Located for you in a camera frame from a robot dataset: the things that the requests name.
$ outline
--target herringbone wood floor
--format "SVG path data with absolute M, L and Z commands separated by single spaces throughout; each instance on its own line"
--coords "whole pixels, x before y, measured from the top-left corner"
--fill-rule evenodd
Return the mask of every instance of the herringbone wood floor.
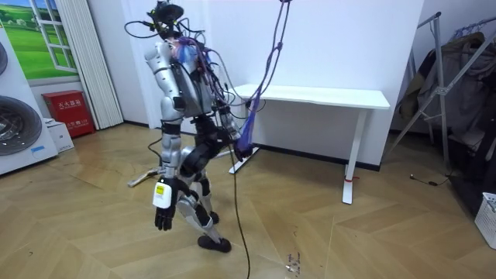
M 76 139 L 74 150 L 0 177 L 0 278 L 244 278 L 229 157 L 208 175 L 229 254 L 196 246 L 177 214 L 173 230 L 153 226 L 154 180 L 126 182 L 157 163 L 146 145 L 159 131 L 130 125 Z M 192 138 L 184 136 L 186 144 Z M 495 278 L 491 250 L 446 183 L 440 158 L 405 143 L 381 172 L 358 170 L 353 205 L 341 203 L 343 166 L 259 152 L 239 173 L 240 215 L 252 278 Z

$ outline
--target red box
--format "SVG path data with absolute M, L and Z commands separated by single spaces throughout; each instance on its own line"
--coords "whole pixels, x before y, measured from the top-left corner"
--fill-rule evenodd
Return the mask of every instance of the red box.
M 42 94 L 52 117 L 67 126 L 71 137 L 94 133 L 91 115 L 84 103 L 83 92 L 77 90 Z

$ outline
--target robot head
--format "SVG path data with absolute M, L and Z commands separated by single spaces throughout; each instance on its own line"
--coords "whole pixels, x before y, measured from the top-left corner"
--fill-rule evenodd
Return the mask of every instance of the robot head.
M 184 9 L 178 5 L 170 4 L 170 1 L 157 1 L 157 6 L 152 12 L 152 17 L 157 22 L 170 26 L 184 14 Z

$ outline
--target humanoid robot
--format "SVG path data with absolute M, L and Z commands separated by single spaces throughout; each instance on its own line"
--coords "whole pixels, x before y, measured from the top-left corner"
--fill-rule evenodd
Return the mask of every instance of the humanoid robot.
M 181 7 L 169 1 L 158 2 L 149 13 L 153 24 L 146 24 L 164 40 L 145 55 L 164 92 L 160 101 L 162 162 L 158 171 L 160 179 L 153 193 L 153 205 L 157 207 L 155 226 L 165 231 L 171 229 L 177 208 L 187 222 L 204 234 L 198 238 L 200 247 L 228 253 L 230 242 L 214 227 L 219 216 L 210 202 L 212 193 L 205 166 L 230 144 L 238 160 L 248 157 L 252 151 L 241 152 L 236 148 L 239 127 L 233 121 L 229 103 L 223 97 L 224 89 L 208 62 L 208 49 L 174 30 L 182 14 Z M 214 124 L 216 113 L 221 126 Z M 181 123 L 190 117 L 197 130 L 195 146 L 181 149 Z M 191 188 L 193 183 L 201 185 L 200 194 Z

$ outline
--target washing machine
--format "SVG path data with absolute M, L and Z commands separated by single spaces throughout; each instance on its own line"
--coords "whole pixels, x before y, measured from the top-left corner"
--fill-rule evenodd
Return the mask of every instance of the washing machine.
M 0 26 L 0 174 L 57 155 L 15 55 Z

